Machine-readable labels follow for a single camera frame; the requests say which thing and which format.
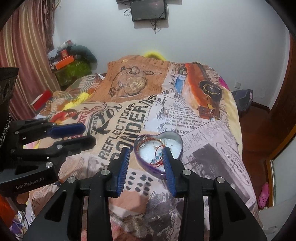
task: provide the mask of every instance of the wooden door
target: wooden door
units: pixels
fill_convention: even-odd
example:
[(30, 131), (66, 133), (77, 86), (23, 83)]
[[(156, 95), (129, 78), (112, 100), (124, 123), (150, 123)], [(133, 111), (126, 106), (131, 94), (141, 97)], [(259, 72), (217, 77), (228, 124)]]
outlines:
[(284, 140), (296, 124), (296, 41), (292, 36), (286, 76), (270, 117), (279, 138)]
[(296, 136), (296, 41), (290, 36), (290, 55), (286, 76), (277, 97), (277, 100), (270, 112), (270, 119), (277, 130), (281, 144), (266, 159), (269, 182), (269, 203), (274, 205), (274, 169), (272, 161), (276, 159), (282, 151)]

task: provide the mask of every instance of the bedspread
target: bedspread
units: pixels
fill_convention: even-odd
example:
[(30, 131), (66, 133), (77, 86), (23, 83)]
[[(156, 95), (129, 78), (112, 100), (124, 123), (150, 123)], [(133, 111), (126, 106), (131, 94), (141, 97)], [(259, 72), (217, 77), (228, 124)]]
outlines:
[[(89, 91), (91, 97), (62, 111), (83, 91)], [(241, 159), (237, 108), (223, 79), (207, 65), (126, 56), (108, 64), (104, 80), (90, 75), (70, 90), (56, 93), (41, 113), (58, 124), (84, 123), (84, 135), (97, 139), (92, 150), (67, 158), (59, 172), (61, 180), (93, 176), (117, 158), (122, 147), (133, 146), (139, 135), (174, 131), (183, 141), (185, 168), (201, 177), (225, 177), (258, 219), (255, 193)], [(48, 147), (54, 141), (43, 139), (39, 147)], [(35, 214), (59, 185), (57, 182), (32, 193)], [(165, 181), (144, 171), (134, 152), (124, 191), (118, 199), (110, 198), (109, 204), (114, 240), (178, 239), (183, 199), (174, 199)], [(207, 198), (204, 206), (205, 240), (208, 240)], [(86, 240), (86, 209), (87, 201), (83, 240)]]

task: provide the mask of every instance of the wall-mounted monitor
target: wall-mounted monitor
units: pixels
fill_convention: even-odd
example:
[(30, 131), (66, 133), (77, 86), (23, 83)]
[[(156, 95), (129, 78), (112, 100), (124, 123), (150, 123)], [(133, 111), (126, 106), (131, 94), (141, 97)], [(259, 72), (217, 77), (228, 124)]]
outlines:
[(116, 0), (116, 3), (129, 2), (130, 0)]
[(165, 0), (131, 1), (131, 17), (133, 22), (141, 20), (165, 20)]

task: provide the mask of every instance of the pink slipper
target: pink slipper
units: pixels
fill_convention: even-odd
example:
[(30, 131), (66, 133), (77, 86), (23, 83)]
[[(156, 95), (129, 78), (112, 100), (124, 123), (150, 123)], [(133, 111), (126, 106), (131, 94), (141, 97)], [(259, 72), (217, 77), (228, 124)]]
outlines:
[(268, 197), (269, 197), (269, 185), (268, 185), (268, 183), (265, 183), (262, 186), (261, 194), (258, 198), (258, 207), (260, 209), (262, 209), (266, 206)]

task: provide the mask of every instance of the orange box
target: orange box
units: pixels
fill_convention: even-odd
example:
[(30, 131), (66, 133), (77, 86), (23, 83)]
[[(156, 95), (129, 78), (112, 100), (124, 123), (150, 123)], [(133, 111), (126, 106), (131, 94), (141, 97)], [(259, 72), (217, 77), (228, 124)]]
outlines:
[(69, 56), (67, 50), (65, 50), (65, 49), (61, 52), (61, 54), (62, 54), (63, 59), (67, 58)]
[(74, 58), (71, 55), (69, 57), (66, 57), (66, 58), (62, 59), (58, 63), (56, 63), (55, 66), (56, 66), (56, 69), (58, 70), (58, 69), (61, 69), (62, 67), (66, 66), (67, 64), (70, 64), (72, 62), (74, 62)]

